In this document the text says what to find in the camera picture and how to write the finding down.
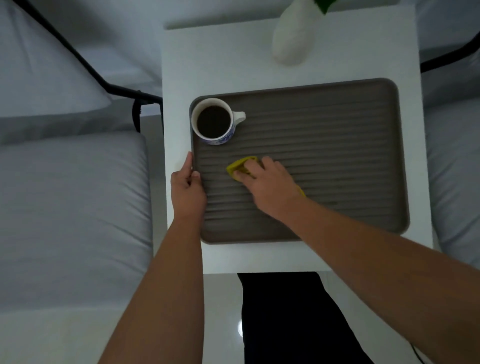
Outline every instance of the white vase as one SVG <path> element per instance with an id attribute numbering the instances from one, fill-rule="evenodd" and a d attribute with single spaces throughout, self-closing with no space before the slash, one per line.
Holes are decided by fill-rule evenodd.
<path id="1" fill-rule="evenodd" d="M 313 0 L 294 0 L 273 33 L 273 58 L 284 65 L 302 63 L 313 48 L 315 24 L 322 16 Z"/>

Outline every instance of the white table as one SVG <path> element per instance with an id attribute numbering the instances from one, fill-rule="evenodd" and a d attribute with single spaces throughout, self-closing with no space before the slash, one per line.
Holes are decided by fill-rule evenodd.
<path id="1" fill-rule="evenodd" d="M 410 6 L 333 12 L 299 66 L 270 55 L 277 20 L 169 30 L 163 39 L 165 171 L 191 149 L 189 107 L 203 95 L 385 77 L 399 90 L 410 225 L 403 236 L 432 247 L 415 12 Z M 167 183 L 168 224 L 173 220 Z M 204 273 L 318 271 L 329 267 L 303 242 L 208 245 Z"/>

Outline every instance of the coffee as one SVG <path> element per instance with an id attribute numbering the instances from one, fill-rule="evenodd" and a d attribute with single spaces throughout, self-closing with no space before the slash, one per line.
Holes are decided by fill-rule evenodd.
<path id="1" fill-rule="evenodd" d="M 230 113 L 220 106 L 205 108 L 197 119 L 198 132 L 204 137 L 221 137 L 230 128 Z"/>

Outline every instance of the green leaf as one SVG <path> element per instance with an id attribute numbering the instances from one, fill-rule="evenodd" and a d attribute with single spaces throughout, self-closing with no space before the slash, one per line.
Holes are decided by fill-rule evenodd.
<path id="1" fill-rule="evenodd" d="M 336 0 L 313 0 L 315 4 L 318 5 L 322 13 L 327 14 L 328 8 L 332 5 Z"/>

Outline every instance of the forearm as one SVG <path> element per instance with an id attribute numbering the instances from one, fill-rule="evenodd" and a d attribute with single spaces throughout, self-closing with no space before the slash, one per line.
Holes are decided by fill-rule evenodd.
<path id="1" fill-rule="evenodd" d="M 105 348 L 101 364 L 202 362 L 200 226 L 200 221 L 173 221 Z"/>
<path id="2" fill-rule="evenodd" d="M 480 272 L 298 199 L 281 220 L 388 324 L 437 363 L 480 355 Z"/>

